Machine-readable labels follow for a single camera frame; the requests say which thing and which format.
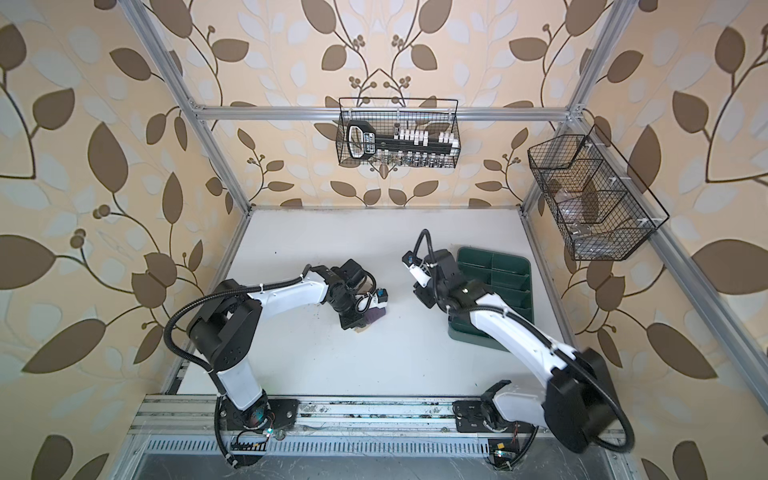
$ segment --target wall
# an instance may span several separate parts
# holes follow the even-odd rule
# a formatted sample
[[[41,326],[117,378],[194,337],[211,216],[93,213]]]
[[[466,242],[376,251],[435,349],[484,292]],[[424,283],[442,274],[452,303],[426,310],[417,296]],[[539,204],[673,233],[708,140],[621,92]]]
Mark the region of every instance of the wall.
[[[113,7],[0,2],[4,478],[106,476],[240,219]]]
[[[763,348],[766,14],[765,2],[641,1],[587,113]],[[644,477],[765,476],[768,417],[653,248],[575,263],[549,209],[531,218],[578,346],[610,362]]]
[[[337,107],[344,96],[564,107],[610,8],[605,0],[568,10],[556,0],[145,5],[199,103],[276,107]],[[459,169],[443,171],[340,167],[330,122],[218,121],[211,127],[258,207],[518,204],[532,181],[522,153],[554,130],[547,122],[467,122]],[[256,163],[249,164],[250,157]],[[515,157],[521,162],[512,163]],[[215,180],[212,188],[218,191]]]

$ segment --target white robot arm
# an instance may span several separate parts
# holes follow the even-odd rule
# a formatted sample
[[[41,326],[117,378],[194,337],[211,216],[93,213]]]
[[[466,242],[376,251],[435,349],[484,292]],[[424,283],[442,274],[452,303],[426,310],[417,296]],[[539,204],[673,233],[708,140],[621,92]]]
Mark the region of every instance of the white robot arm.
[[[417,253],[424,239],[429,252],[421,259]],[[592,442],[616,452],[632,449],[634,432],[599,353],[579,352],[558,342],[515,312],[490,286],[464,278],[450,252],[432,250],[428,230],[421,232],[402,262],[416,279],[414,293],[428,308],[437,304],[450,316],[469,316],[475,327],[517,356],[538,380],[533,385],[504,380],[491,387],[481,408],[486,426],[504,429],[514,421],[546,426],[577,453]],[[615,419],[626,432],[623,445],[598,437]]]

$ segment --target black tool holder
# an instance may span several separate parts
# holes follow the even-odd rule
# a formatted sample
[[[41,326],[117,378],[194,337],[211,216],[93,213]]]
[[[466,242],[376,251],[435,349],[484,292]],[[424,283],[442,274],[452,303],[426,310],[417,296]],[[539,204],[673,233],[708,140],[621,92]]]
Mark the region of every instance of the black tool holder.
[[[443,98],[340,98],[339,164],[456,168],[457,108]]]
[[[618,149],[627,171],[606,161],[605,138],[593,127],[528,149],[531,172],[573,260],[626,260],[670,216]],[[649,211],[632,190],[647,193],[663,213]]]

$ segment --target green sorting tray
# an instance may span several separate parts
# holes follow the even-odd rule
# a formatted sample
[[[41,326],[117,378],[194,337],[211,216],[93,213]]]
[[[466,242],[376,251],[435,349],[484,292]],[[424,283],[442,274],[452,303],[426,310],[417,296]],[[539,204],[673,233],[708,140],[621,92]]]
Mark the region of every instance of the green sorting tray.
[[[471,247],[458,249],[458,269],[469,279],[489,285],[512,309],[533,323],[531,295],[531,262],[508,253],[491,252]],[[506,350],[487,333],[475,328],[467,316],[451,316],[448,335],[459,342]]]

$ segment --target white work surface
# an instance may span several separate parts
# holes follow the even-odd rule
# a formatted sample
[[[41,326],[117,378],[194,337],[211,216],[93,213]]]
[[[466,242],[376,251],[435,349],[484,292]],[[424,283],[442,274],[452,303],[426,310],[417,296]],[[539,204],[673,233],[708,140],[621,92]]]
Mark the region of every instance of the white work surface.
[[[241,285],[295,278],[307,263],[330,268],[353,258],[389,293],[386,315],[360,333],[342,330],[327,304],[261,319],[248,358],[268,394],[475,396],[498,380],[529,374],[511,353],[451,339],[447,316],[413,294],[401,259],[423,228],[435,250],[454,256],[469,246],[528,258],[535,324],[562,341],[516,210],[257,210],[230,268]],[[426,255],[425,241],[420,254]],[[192,364],[178,392],[216,389]]]

